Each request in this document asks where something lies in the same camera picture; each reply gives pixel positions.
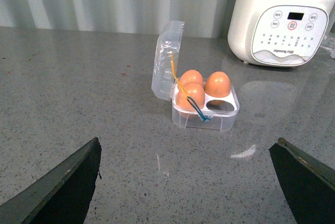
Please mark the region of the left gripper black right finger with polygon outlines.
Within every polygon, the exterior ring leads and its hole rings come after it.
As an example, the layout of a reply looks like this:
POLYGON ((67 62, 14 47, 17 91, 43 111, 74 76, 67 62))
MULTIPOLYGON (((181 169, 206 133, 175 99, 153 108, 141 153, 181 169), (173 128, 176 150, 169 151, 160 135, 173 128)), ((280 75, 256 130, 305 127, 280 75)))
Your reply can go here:
POLYGON ((284 138, 269 152, 296 222, 334 223, 334 169, 284 138))

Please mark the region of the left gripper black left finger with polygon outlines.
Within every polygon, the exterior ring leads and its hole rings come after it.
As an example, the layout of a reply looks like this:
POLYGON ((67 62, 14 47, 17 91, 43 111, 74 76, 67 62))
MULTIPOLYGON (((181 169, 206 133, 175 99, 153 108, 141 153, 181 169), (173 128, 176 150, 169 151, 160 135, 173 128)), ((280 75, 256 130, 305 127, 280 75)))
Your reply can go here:
POLYGON ((1 223, 84 223, 99 176, 102 147, 93 138, 1 205, 1 223))

